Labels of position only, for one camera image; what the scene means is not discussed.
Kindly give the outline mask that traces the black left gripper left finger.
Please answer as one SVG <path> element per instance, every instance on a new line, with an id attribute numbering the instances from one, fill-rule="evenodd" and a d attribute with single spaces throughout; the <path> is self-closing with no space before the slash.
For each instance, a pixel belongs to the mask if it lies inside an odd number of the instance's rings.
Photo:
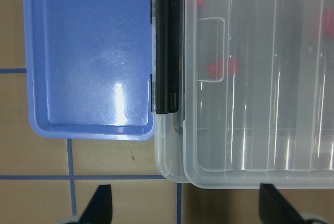
<path id="1" fill-rule="evenodd" d="M 113 203 L 110 184 L 99 185 L 78 223 L 112 223 Z"/>

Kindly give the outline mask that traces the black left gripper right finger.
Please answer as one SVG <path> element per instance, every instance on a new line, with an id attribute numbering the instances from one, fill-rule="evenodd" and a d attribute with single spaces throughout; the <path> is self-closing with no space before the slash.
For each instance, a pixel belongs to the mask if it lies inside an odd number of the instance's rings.
<path id="1" fill-rule="evenodd" d="M 262 223 L 305 223 L 302 216 L 273 184 L 259 187 L 259 217 Z"/>

